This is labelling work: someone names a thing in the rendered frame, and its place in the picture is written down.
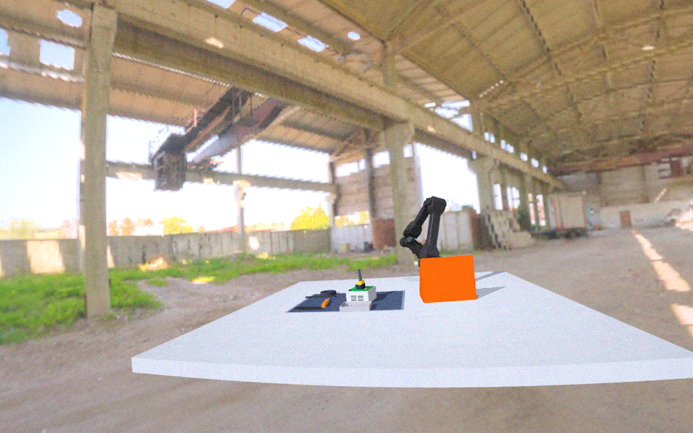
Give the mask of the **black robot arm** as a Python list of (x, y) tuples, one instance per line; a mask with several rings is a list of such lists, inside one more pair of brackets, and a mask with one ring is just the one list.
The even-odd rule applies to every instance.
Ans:
[(437, 249), (437, 240), (439, 236), (439, 222), (440, 215), (445, 211), (446, 200), (441, 199), (432, 195), (423, 201), (423, 206), (420, 212), (416, 215), (416, 218), (406, 227), (401, 238), (402, 247), (414, 250), (418, 245), (416, 238), (418, 238), (422, 232), (422, 224), (430, 215), (429, 225), (427, 229), (427, 239), (425, 244), (422, 245), (420, 251), (419, 259), (435, 258), (439, 257), (439, 250)]

